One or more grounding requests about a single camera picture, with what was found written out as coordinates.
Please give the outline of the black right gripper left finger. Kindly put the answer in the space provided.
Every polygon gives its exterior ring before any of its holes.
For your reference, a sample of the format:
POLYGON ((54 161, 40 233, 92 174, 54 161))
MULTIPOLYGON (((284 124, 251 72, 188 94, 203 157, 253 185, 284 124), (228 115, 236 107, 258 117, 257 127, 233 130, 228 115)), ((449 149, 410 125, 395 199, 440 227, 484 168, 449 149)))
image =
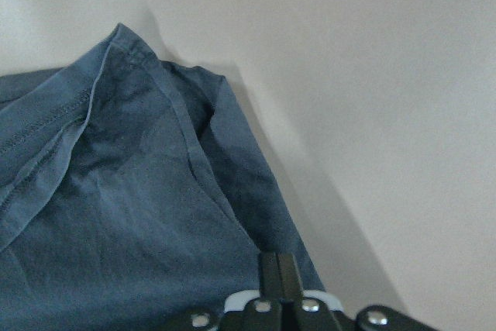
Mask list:
POLYGON ((284 294, 275 253, 262 253, 259 259, 258 290, 243 290, 225 302, 221 330, 282 330, 284 294))

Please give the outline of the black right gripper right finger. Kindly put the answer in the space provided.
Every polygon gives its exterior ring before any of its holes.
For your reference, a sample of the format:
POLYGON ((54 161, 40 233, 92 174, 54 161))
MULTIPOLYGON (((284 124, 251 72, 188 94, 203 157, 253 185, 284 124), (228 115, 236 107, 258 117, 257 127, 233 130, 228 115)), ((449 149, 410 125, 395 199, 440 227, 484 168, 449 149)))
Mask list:
POLYGON ((323 300, 304 294, 298 265, 292 255, 278 253, 277 264, 282 291, 280 330, 346 330, 323 300))

